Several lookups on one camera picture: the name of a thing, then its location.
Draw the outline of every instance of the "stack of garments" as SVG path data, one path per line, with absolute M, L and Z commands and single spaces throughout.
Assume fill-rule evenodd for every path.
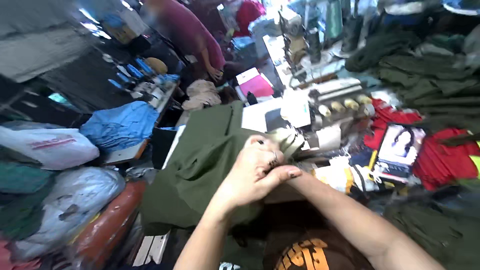
M 380 32 L 347 59 L 345 68 L 372 68 L 406 108 L 428 115 L 435 131 L 456 127 L 480 133 L 480 64 L 473 61 L 480 55 L 479 35 L 477 26 L 467 37 L 433 35 L 420 43 L 412 32 Z
M 373 135 L 366 135 L 366 146 L 378 150 L 387 123 L 413 124 L 422 120 L 416 112 L 395 110 L 380 99 L 373 99 L 375 117 L 373 118 Z M 474 162 L 479 155 L 479 146 L 474 142 L 466 142 L 456 147 L 442 145 L 441 140 L 466 134 L 465 130 L 454 128 L 443 129 L 433 136 L 427 137 L 414 164 L 413 173 L 419 177 L 428 190 L 451 183 L 459 178 L 477 178 L 479 170 Z
M 113 152 L 135 146 L 149 138 L 159 112 L 144 101 L 118 108 L 97 110 L 80 127 L 80 133 L 100 150 Z

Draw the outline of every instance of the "red garment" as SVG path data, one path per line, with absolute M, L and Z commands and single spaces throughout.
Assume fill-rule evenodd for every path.
M 383 100 L 373 99 L 372 103 L 375 107 L 372 124 L 374 134 L 365 135 L 363 140 L 366 146 L 374 150 L 378 150 L 388 122 L 412 124 L 421 120 L 417 113 L 394 110 Z M 469 157 L 469 155 L 480 154 L 476 143 L 469 142 L 457 147 L 447 147 L 438 142 L 440 139 L 465 133 L 465 130 L 448 128 L 423 141 L 422 149 L 413 165 L 413 173 L 421 179 L 426 189 L 435 190 L 455 179 L 476 178 L 479 175 L 477 167 Z
M 0 269 L 1 270 L 35 270 L 40 267 L 40 259 L 34 259 L 29 262 L 15 262 L 10 261 L 11 252 L 7 249 L 8 244 L 5 240 L 0 240 Z
M 233 37 L 249 37 L 248 25 L 262 15 L 265 15 L 265 8 L 261 3 L 245 0 L 239 7 L 236 17 L 240 31 L 235 31 Z

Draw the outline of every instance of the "light blue fabric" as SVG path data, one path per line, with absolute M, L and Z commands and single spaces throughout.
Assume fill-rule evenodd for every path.
M 80 133 L 100 150 L 112 152 L 141 143 L 152 134 L 159 112 L 144 101 L 97 110 L 80 127 Z

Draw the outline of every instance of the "plastic bag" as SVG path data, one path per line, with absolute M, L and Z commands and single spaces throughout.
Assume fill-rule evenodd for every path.
M 76 270 L 102 270 L 115 247 L 128 233 L 146 182 L 128 182 L 107 209 L 78 235 L 68 252 Z
M 15 260 L 28 261 L 62 248 L 125 188 L 118 172 L 97 167 L 62 172 L 55 180 L 43 200 L 45 214 L 40 229 L 13 243 Z
M 100 155 L 76 128 L 12 130 L 0 126 L 0 145 L 41 162 L 45 170 L 64 170 Z

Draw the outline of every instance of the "blue garment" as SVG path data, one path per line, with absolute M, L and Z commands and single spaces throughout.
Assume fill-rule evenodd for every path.
M 149 138 L 159 112 L 144 101 L 97 110 L 80 127 L 80 133 L 100 150 L 112 152 L 135 146 Z

